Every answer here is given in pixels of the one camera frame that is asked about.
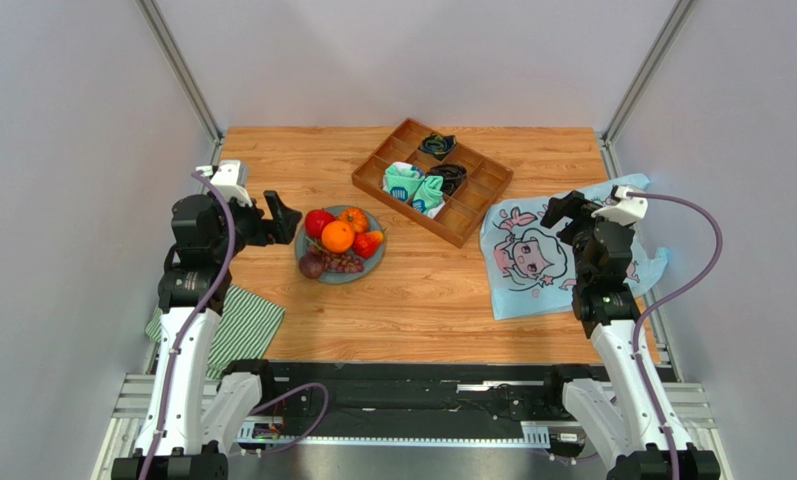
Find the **purple grape bunch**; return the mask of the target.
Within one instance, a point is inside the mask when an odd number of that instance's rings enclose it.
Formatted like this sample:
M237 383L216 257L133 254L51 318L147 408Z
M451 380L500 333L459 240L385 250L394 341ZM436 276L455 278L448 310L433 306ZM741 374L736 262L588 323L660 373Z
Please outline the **purple grape bunch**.
M326 272L340 274L362 273L364 260L351 251L333 253L317 245L310 245L308 252L315 254L321 261Z

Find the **dark purple passion fruit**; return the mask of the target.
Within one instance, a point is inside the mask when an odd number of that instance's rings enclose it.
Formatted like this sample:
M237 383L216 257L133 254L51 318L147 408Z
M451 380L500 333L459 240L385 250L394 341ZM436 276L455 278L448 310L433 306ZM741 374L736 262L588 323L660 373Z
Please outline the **dark purple passion fruit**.
M323 258L317 253L306 253L298 260L298 269L304 277L317 280L324 272Z

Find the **orange fruit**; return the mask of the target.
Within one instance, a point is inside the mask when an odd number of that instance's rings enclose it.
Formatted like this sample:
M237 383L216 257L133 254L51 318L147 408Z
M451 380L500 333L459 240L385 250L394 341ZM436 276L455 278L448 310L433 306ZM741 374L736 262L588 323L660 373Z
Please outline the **orange fruit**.
M356 233L348 224L336 220L325 227L320 240L327 251L343 254L352 248L355 236Z

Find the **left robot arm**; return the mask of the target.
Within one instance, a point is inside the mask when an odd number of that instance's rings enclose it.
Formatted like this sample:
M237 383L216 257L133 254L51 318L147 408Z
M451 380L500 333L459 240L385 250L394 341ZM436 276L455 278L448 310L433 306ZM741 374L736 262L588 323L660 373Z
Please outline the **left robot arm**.
M232 362L203 403L212 342L231 284L229 265L247 246L293 242L299 211L271 190L266 218L253 200L191 195L172 207L175 242L159 282L161 341L144 425L134 451L113 462L113 479L226 479L228 455L246 416L271 385L261 360Z

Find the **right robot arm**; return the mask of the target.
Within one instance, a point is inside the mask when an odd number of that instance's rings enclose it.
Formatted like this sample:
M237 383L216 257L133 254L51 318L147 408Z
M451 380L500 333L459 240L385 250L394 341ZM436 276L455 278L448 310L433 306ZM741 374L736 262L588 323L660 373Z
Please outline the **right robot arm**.
M651 196L621 185L612 195L612 205L579 191L553 198L541 224L552 228L569 221L557 236L573 251L572 309L600 354L614 395L608 397L582 366L557 368L549 385L584 430L607 478L718 479L717 455L695 446L647 357L646 316L626 282L634 226Z

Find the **red-orange pear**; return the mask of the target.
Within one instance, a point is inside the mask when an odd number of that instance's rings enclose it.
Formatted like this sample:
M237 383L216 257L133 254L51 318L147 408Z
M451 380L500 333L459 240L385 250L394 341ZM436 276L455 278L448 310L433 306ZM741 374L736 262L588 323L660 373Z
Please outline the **red-orange pear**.
M384 239L385 237L382 231L359 233L355 236L352 250L357 256L363 259L371 258L377 253Z

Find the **light blue cartoon plastic bag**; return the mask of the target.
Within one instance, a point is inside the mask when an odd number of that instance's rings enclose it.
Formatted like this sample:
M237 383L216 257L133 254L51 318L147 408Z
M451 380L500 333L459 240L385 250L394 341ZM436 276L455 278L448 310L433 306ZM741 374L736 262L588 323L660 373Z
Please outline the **light blue cartoon plastic bag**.
M651 184L644 174L577 189L593 202L613 204L615 184L647 190ZM568 219L553 229L540 220L552 196L506 199L487 211L480 230L480 249L489 282L493 317L496 321L569 311L575 287L572 248L556 236ZM649 253L638 236L632 244L633 260L626 270L625 284L636 297L644 295L662 278L669 262L669 249L657 247Z

